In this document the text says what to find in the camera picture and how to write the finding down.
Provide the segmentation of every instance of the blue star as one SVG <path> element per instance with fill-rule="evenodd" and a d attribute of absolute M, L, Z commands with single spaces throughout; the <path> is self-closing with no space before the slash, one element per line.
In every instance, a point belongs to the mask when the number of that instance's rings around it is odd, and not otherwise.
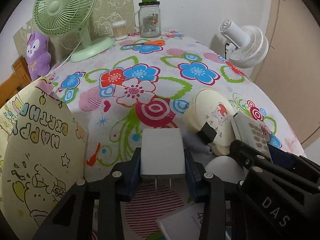
<path fill-rule="evenodd" d="M 107 118 L 101 117 L 101 119 L 99 120 L 99 122 L 97 124 L 100 124 L 100 126 L 103 124 L 103 126 L 104 126 L 104 123 L 108 122 L 107 120 L 108 120 Z"/>

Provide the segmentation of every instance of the wooden chair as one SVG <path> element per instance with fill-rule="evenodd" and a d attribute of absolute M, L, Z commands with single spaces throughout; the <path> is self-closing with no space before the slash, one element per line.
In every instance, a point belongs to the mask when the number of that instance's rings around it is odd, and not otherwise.
<path fill-rule="evenodd" d="M 12 66 L 14 68 L 13 74 L 0 85 L 0 107 L 20 89 L 31 83 L 28 64 L 24 57 L 18 58 Z"/>

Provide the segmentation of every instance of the stuffed animal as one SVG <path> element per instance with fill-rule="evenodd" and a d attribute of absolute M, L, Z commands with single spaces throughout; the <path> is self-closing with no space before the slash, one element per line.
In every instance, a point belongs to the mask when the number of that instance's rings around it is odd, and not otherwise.
<path fill-rule="evenodd" d="M 27 43 L 27 63 L 32 81 L 45 76 L 50 70 L 49 38 L 40 31 L 31 34 Z"/>

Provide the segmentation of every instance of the orange scissors handle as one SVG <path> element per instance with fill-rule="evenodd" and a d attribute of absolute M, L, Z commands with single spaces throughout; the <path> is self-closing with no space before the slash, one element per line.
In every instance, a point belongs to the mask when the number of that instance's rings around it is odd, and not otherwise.
<path fill-rule="evenodd" d="M 165 45 L 165 41 L 164 40 L 147 41 L 144 43 L 144 45 L 163 46 L 163 45 Z"/>

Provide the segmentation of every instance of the scissors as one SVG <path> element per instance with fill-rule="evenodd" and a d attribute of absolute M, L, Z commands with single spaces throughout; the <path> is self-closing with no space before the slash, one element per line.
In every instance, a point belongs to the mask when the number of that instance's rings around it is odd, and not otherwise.
<path fill-rule="evenodd" d="M 156 46 L 163 46 L 163 45 L 165 45 L 165 41 L 163 41 L 163 40 L 147 41 L 147 42 L 143 42 L 143 43 L 129 44 L 129 45 L 126 45 L 126 46 L 133 46 L 133 45 L 156 45 Z"/>

